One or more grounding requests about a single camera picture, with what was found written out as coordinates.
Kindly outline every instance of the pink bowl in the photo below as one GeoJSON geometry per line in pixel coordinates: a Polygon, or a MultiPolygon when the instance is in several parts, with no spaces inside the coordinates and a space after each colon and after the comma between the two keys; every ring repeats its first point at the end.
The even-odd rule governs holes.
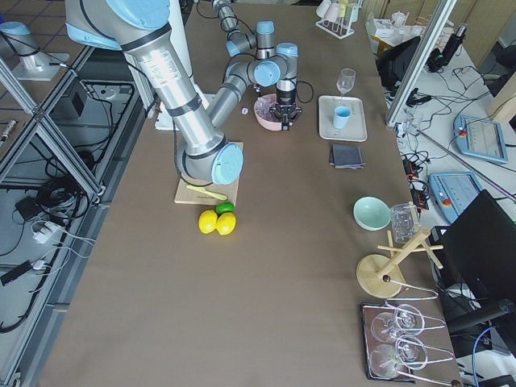
{"type": "Polygon", "coordinates": [[[275,94],[267,94],[261,97],[265,100],[270,100],[268,103],[265,104],[265,102],[259,101],[258,99],[255,102],[254,105],[254,111],[256,119],[258,120],[258,123],[264,127],[265,129],[268,129],[270,131],[280,131],[281,130],[281,121],[277,119],[276,117],[273,117],[269,112],[269,107],[273,107],[276,104],[276,95],[275,94]]]}

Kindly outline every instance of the gray cloth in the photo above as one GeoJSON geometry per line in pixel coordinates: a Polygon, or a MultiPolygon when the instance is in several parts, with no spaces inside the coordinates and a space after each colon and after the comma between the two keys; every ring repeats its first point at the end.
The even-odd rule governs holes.
{"type": "Polygon", "coordinates": [[[333,144],[330,152],[330,165],[338,169],[362,169],[365,163],[362,161],[360,148],[333,144]]]}

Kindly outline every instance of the lime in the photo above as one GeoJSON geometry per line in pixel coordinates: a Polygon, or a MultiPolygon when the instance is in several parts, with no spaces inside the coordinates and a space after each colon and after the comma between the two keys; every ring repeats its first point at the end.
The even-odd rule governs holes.
{"type": "Polygon", "coordinates": [[[217,213],[213,210],[204,211],[199,216],[198,225],[202,234],[210,234],[217,227],[217,213]]]}
{"type": "Polygon", "coordinates": [[[230,234],[236,226],[236,217],[232,212],[226,212],[217,219],[217,231],[220,235],[230,234]]]}
{"type": "Polygon", "coordinates": [[[215,207],[215,212],[219,215],[225,214],[226,212],[235,212],[235,206],[233,206],[233,203],[229,202],[220,203],[215,207]]]}

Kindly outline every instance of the light green bowl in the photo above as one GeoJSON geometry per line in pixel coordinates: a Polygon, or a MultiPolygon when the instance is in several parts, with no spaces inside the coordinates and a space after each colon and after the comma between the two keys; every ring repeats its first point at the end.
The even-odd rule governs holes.
{"type": "Polygon", "coordinates": [[[390,209],[382,200],[370,196],[356,201],[353,216],[360,227],[369,231],[381,230],[390,223],[390,209]]]}

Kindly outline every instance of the table surface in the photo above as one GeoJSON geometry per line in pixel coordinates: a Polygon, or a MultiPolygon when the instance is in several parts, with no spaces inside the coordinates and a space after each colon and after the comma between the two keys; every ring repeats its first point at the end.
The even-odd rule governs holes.
{"type": "MultiPolygon", "coordinates": [[[[213,14],[207,3],[199,7],[213,14]]],[[[314,87],[314,98],[288,132],[266,131],[240,113],[252,108],[252,90],[225,123],[246,156],[237,226],[225,237],[198,231],[208,207],[173,203],[173,135],[146,123],[40,387],[377,383],[365,377],[359,305],[380,300],[359,287],[355,270],[386,233],[359,228],[352,207],[363,196],[391,206],[410,195],[367,35],[356,23],[355,35],[337,40],[315,26],[311,6],[234,9],[251,26],[272,20],[277,43],[298,45],[298,79],[314,87]],[[360,171],[332,168],[331,143],[318,136],[318,97],[337,94],[344,67],[357,72],[350,96],[364,102],[368,140],[352,143],[367,163],[360,171]]],[[[186,34],[196,82],[213,93],[227,62],[225,34],[195,11],[186,34]]],[[[307,99],[308,88],[299,89],[307,99]]],[[[423,255],[401,269],[411,283],[431,283],[423,255]]],[[[418,307],[441,315],[437,301],[418,307]]],[[[451,348],[446,330],[422,338],[451,348]]],[[[459,377],[453,362],[419,375],[459,377]]]]}

